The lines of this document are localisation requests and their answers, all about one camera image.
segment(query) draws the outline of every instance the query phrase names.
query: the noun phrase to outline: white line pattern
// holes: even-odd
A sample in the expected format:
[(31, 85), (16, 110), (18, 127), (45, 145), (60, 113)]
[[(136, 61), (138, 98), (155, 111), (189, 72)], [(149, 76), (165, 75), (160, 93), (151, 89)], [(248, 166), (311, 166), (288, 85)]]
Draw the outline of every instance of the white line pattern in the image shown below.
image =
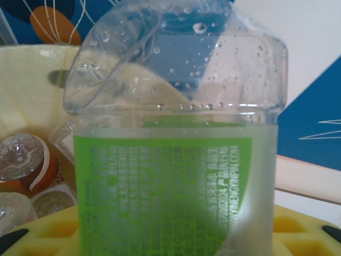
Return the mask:
[(81, 22), (82, 19), (83, 19), (83, 16), (84, 16), (84, 13), (85, 13), (85, 5), (86, 5), (86, 0), (83, 1), (82, 13), (80, 14), (80, 17), (79, 17), (79, 19), (78, 19), (78, 21), (77, 21), (77, 24), (75, 25), (74, 29), (73, 29), (72, 32), (71, 32), (70, 39), (69, 39), (69, 44), (71, 43), (72, 37), (74, 36), (74, 33), (75, 33), (75, 31), (76, 31), (78, 25), (80, 24), (80, 22)]
[[(341, 119), (320, 121), (318, 123), (319, 124), (341, 124)], [(341, 139), (341, 130), (332, 131), (332, 132), (323, 132), (323, 133), (299, 138), (299, 140), (327, 140), (327, 139)]]
[(34, 13), (32, 12), (30, 6), (27, 4), (27, 2), (25, 0), (22, 0), (23, 3), (26, 5), (27, 9), (30, 11), (32, 17), (37, 21), (38, 25), (40, 26), (40, 28), (42, 29), (42, 31), (45, 33), (45, 35), (53, 42), (53, 43), (57, 43), (56, 40), (54, 40), (44, 29), (44, 27), (42, 26), (42, 24), (39, 22), (39, 20), (37, 19), (37, 17), (34, 15)]
[[(55, 8), (55, 1), (53, 0), (53, 22), (54, 22), (54, 26), (52, 26), (51, 24), (51, 19), (50, 19), (50, 15), (48, 13), (47, 10), (47, 2), (46, 0), (44, 0), (44, 5), (45, 5), (45, 12), (46, 12), (46, 18), (47, 18), (47, 22), (48, 25), (50, 26), (50, 30), (53, 34), (53, 37), (45, 30), (45, 28), (42, 26), (42, 24), (39, 22), (38, 18), (34, 15), (32, 9), (30, 8), (30, 6), (28, 5), (28, 3), (26, 2), (26, 0), (22, 0), (25, 4), (25, 6), (27, 7), (27, 9), (30, 11), (32, 17), (36, 20), (36, 22), (38, 23), (38, 25), (40, 26), (41, 30), (44, 32), (44, 34), (53, 42), (53, 43), (61, 43), (62, 40), (60, 38), (59, 32), (58, 32), (58, 26), (57, 26), (57, 22), (56, 22), (56, 8)], [(118, 0), (108, 0), (110, 4), (112, 4), (113, 6), (117, 5), (119, 3)], [(70, 38), (69, 38), (69, 44), (72, 41), (72, 37), (74, 36), (75, 31), (77, 30), (77, 27), (79, 26), (80, 22), (83, 19), (84, 14), (87, 16), (87, 18), (89, 19), (89, 21), (94, 25), (95, 21), (93, 20), (93, 18), (90, 16), (90, 14), (88, 13), (87, 9), (86, 9), (86, 0), (79, 0), (80, 5), (82, 6), (82, 13), (75, 25), (75, 27), (73, 28), (71, 34), (70, 34)]]
[(46, 13), (46, 18), (47, 18), (47, 22), (48, 22), (48, 25), (50, 26), (50, 30), (52, 31), (52, 34), (54, 36), (54, 38), (58, 41), (58, 38), (54, 32), (54, 29), (52, 28), (52, 24), (51, 24), (51, 21), (50, 21), (50, 15), (47, 11), (47, 3), (46, 3), (46, 0), (44, 0), (44, 5), (45, 5), (45, 13)]
[(61, 42), (62, 40), (60, 39), (58, 27), (57, 27), (57, 21), (55, 19), (55, 0), (53, 0), (53, 21), (54, 21), (54, 29), (55, 29), (55, 33), (57, 34), (58, 42)]

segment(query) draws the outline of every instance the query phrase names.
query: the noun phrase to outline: clear plastic bottle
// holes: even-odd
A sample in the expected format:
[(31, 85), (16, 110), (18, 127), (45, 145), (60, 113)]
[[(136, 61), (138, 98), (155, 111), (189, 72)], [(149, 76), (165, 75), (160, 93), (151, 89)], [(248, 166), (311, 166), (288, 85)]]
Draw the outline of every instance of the clear plastic bottle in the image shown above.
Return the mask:
[(83, 255), (270, 256), (287, 49), (223, 0), (120, 2), (74, 60)]

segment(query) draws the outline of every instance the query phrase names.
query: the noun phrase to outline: water droplet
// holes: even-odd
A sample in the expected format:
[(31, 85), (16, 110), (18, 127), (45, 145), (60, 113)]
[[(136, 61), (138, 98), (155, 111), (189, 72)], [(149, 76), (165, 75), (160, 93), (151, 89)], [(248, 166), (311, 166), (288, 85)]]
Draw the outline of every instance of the water droplet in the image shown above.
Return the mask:
[(183, 9), (183, 12), (186, 14), (190, 14), (192, 10), (189, 7), (186, 7), (185, 9)]
[(90, 41), (90, 45), (92, 46), (96, 46), (98, 44), (98, 42), (96, 40), (91, 40)]
[(102, 35), (102, 41), (103, 42), (107, 42), (107, 41), (109, 41), (109, 32), (108, 31), (104, 31), (104, 33), (103, 33), (103, 35)]
[(213, 105), (212, 105), (212, 104), (207, 104), (207, 105), (206, 105), (206, 109), (212, 110), (212, 109), (213, 109)]
[(98, 69), (100, 66), (99, 66), (97, 63), (92, 63), (92, 64), (91, 64), (91, 67), (92, 67), (93, 69)]
[(193, 25), (193, 30), (197, 34), (203, 34), (207, 31), (207, 25), (205, 23), (195, 23)]
[(160, 48), (159, 47), (155, 47), (154, 48), (154, 53), (155, 54), (159, 54), (160, 53)]

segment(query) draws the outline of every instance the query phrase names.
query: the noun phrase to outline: yellow tray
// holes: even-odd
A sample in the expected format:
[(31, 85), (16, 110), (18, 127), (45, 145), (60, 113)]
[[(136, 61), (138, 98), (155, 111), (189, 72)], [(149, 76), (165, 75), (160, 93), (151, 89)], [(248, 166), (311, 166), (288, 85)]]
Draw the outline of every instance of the yellow tray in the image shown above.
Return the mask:
[[(275, 206), (273, 256), (340, 256), (341, 242), (322, 227), (334, 225)], [(29, 232), (1, 256), (79, 256), (77, 207), (17, 227)]]

